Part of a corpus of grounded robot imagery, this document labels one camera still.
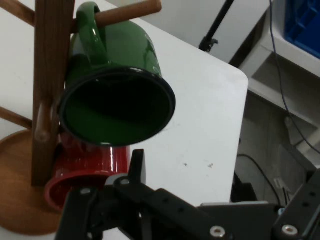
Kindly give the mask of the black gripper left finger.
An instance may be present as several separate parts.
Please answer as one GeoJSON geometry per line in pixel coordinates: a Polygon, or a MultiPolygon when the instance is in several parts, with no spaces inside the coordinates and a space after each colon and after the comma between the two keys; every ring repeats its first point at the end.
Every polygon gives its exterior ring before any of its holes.
{"type": "Polygon", "coordinates": [[[119,229],[131,240],[200,240],[201,212],[164,189],[143,183],[145,152],[134,150],[128,174],[112,184],[71,191],[56,233],[58,240],[101,240],[119,229]]]}

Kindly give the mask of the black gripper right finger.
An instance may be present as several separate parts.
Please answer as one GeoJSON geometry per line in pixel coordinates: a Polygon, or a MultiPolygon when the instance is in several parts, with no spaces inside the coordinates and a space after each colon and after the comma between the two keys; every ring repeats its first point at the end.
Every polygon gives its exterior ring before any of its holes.
{"type": "Polygon", "coordinates": [[[273,240],[320,238],[320,170],[297,191],[272,226],[273,240]]]}

